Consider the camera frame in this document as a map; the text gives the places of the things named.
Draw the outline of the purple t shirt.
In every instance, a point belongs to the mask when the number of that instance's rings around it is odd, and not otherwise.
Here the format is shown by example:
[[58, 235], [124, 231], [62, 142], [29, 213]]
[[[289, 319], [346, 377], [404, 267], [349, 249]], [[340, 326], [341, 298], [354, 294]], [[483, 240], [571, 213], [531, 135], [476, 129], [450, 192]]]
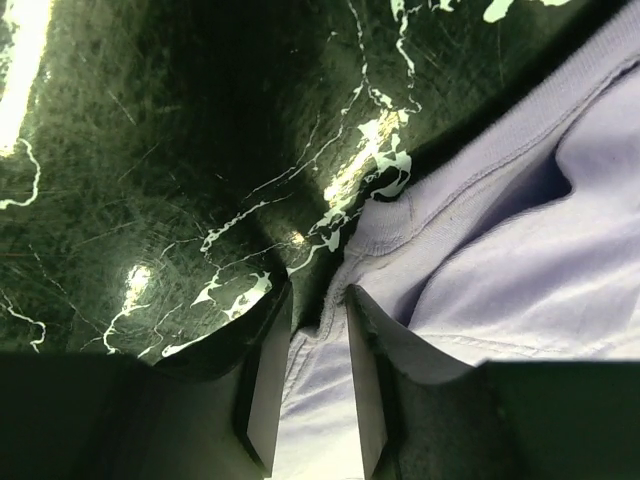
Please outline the purple t shirt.
[[350, 285], [471, 365], [637, 359], [638, 3], [444, 166], [365, 205], [319, 325], [292, 340], [277, 479], [363, 477]]

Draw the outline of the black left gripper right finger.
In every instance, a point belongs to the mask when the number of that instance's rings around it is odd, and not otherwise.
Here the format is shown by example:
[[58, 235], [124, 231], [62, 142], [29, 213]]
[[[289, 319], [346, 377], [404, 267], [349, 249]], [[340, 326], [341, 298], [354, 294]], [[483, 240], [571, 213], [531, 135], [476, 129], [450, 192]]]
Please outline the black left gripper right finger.
[[472, 366], [346, 293], [363, 469], [369, 479], [635, 479], [639, 366]]

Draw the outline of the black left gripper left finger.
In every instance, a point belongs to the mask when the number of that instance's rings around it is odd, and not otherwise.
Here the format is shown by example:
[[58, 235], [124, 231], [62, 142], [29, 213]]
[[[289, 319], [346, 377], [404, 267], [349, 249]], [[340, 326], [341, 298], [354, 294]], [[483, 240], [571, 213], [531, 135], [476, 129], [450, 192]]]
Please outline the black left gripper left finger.
[[5, 479], [265, 479], [293, 292], [148, 365], [129, 355], [1, 357]]

